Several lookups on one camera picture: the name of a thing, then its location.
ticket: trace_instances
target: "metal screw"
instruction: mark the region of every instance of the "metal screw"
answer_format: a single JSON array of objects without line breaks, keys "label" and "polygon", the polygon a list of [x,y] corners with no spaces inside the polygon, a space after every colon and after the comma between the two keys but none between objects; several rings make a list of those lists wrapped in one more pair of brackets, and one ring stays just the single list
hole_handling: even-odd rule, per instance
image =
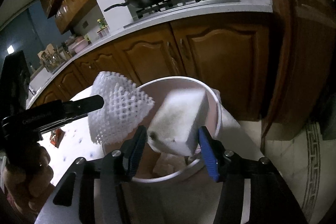
[{"label": "metal screw", "polygon": [[114,150],[112,151],[112,157],[118,157],[121,155],[121,151],[120,150]]},{"label": "metal screw", "polygon": [[232,150],[225,150],[224,155],[227,157],[232,157],[235,153]]},{"label": "metal screw", "polygon": [[84,158],[77,158],[76,159],[76,164],[82,164],[83,162],[85,162]]},{"label": "metal screw", "polygon": [[269,164],[269,158],[262,157],[262,158],[260,158],[260,162],[261,162],[262,164]]}]

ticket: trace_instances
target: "gas stove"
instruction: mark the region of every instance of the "gas stove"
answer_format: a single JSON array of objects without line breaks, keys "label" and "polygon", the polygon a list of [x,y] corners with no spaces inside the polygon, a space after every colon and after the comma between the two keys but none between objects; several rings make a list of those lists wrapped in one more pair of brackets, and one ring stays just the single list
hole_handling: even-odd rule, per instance
[{"label": "gas stove", "polygon": [[124,26],[127,28],[138,22],[142,22],[144,20],[164,15],[170,12],[183,10],[196,6],[203,6],[209,4],[221,4],[221,3],[231,3],[231,2],[240,2],[240,0],[166,0],[160,4],[138,10],[137,16],[133,17],[133,22]]}]

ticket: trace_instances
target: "pot handle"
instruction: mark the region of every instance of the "pot handle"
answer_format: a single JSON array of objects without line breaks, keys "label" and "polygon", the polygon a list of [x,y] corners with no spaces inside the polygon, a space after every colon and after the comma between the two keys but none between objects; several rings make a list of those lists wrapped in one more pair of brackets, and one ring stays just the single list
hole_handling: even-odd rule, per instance
[{"label": "pot handle", "polygon": [[109,10],[111,10],[112,8],[115,8],[115,7],[127,6],[127,5],[129,5],[129,2],[128,2],[128,1],[126,1],[126,2],[124,2],[124,3],[114,4],[114,5],[111,5],[110,7],[106,8],[106,9],[104,10],[104,12],[107,12],[107,11],[109,11]]}]

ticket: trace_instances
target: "sponge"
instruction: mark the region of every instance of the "sponge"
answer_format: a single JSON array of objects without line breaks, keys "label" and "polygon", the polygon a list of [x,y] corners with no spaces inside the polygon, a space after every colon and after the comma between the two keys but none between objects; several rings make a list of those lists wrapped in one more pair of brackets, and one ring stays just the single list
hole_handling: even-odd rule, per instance
[{"label": "sponge", "polygon": [[148,144],[155,152],[192,156],[198,128],[205,125],[208,110],[205,89],[171,91],[147,129]]}]

